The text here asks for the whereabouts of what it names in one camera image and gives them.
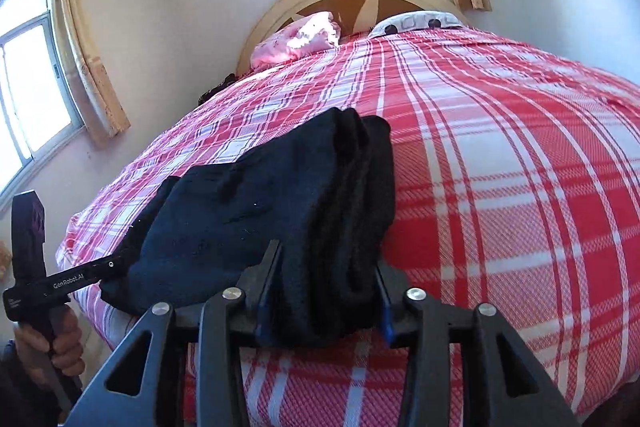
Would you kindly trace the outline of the person's left hand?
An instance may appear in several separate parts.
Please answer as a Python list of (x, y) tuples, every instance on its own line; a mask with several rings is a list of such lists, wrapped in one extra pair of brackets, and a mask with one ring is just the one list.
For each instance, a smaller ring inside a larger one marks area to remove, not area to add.
[(16, 323), (13, 330), (18, 359), (27, 376), (40, 388), (50, 387), (49, 378), (37, 360), (40, 353), (47, 358), (53, 352), (51, 364), (65, 376), (75, 378), (84, 373), (86, 365), (82, 359), (82, 332), (77, 315), (69, 306), (64, 307), (61, 329), (53, 343), (49, 343), (32, 325)]

